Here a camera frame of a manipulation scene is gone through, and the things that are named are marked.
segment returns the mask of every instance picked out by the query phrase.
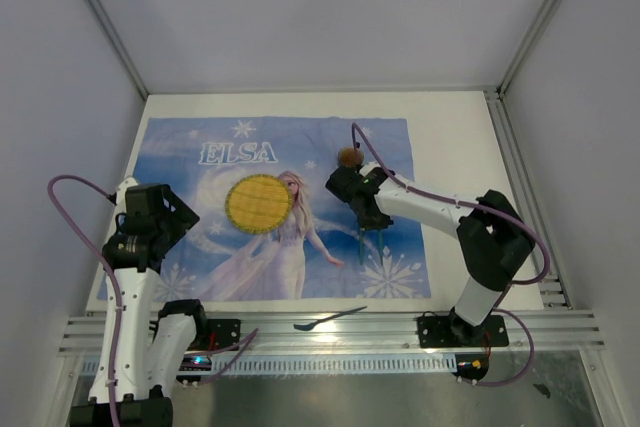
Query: cartoon character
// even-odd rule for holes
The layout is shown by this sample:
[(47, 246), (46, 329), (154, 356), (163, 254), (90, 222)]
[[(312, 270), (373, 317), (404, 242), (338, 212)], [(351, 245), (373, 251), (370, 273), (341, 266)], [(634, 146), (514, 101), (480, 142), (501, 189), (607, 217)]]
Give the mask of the cartoon character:
[[(290, 171), (278, 176), (293, 196), (289, 216), (276, 231), (256, 236), (228, 260), (216, 267), (196, 287), (196, 296), (206, 301), (293, 300), (302, 297), (305, 278), (303, 243), (308, 239), (327, 261), (342, 267), (318, 237), (309, 205), (309, 192), (302, 178)], [(254, 252), (262, 247), (257, 255)]]

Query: brown ball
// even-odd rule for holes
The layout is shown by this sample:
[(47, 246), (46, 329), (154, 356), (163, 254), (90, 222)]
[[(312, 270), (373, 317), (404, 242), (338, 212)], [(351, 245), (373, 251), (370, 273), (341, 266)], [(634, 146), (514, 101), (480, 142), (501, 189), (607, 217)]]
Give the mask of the brown ball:
[(357, 167), (364, 162), (364, 153), (360, 149), (345, 147), (338, 152), (338, 162), (344, 167)]

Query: elsa poster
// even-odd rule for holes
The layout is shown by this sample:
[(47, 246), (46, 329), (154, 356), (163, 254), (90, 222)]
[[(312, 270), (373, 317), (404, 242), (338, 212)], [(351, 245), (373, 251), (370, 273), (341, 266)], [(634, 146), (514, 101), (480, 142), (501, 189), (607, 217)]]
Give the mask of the elsa poster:
[[(377, 233), (365, 233), (361, 264), (356, 217), (324, 187), (354, 120), (385, 162), (413, 179), (404, 119), (150, 119), (134, 177), (169, 184), (200, 216), (165, 258), (156, 300), (430, 297), (420, 225), (394, 218), (382, 252)], [(294, 199), (268, 234), (241, 232), (225, 214), (229, 190), (253, 174), (277, 176)]]

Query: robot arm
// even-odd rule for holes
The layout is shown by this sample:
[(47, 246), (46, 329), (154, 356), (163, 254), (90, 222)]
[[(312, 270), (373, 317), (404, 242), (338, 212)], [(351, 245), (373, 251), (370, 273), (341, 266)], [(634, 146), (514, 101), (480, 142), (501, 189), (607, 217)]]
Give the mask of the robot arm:
[[(71, 410), (71, 427), (111, 426), (109, 358), (115, 355), (115, 402), (121, 423), (171, 426), (171, 389), (185, 350), (204, 335), (206, 316), (198, 300), (167, 302), (148, 346), (151, 309), (167, 252), (195, 225), (198, 216), (168, 185), (138, 185), (126, 179), (116, 195), (115, 232), (102, 251), (114, 270), (122, 296), (116, 328), (114, 286), (107, 281), (107, 318), (100, 365), (89, 405)], [(114, 332), (119, 342), (111, 344)]]
[[(396, 177), (406, 185), (412, 184)], [(349, 204), (362, 230), (387, 228), (393, 223), (392, 216), (401, 216), (458, 239), (469, 280), (450, 320), (461, 343), (483, 335), (483, 322), (534, 247), (533, 240), (504, 219), (420, 196), (389, 179), (375, 163), (360, 169), (339, 167), (326, 187)], [(477, 199), (446, 197), (480, 203), (520, 220), (506, 197), (496, 191)]]

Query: spoon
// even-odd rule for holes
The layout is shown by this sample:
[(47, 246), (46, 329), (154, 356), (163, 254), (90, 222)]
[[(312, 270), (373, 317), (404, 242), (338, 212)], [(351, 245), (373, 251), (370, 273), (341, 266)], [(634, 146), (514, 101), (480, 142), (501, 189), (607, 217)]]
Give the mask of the spoon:
[(324, 319), (316, 320), (315, 322), (311, 322), (310, 324), (293, 324), (293, 328), (296, 330), (309, 332), (310, 330), (313, 330), (318, 324), (337, 319), (338, 317), (342, 317), (345, 315), (355, 314), (356, 312), (360, 312), (361, 310), (364, 310), (366, 308), (367, 306), (365, 305), (364, 307), (358, 307), (357, 309), (345, 310), (344, 312), (338, 312), (337, 314), (330, 315), (329, 317), (326, 317)]

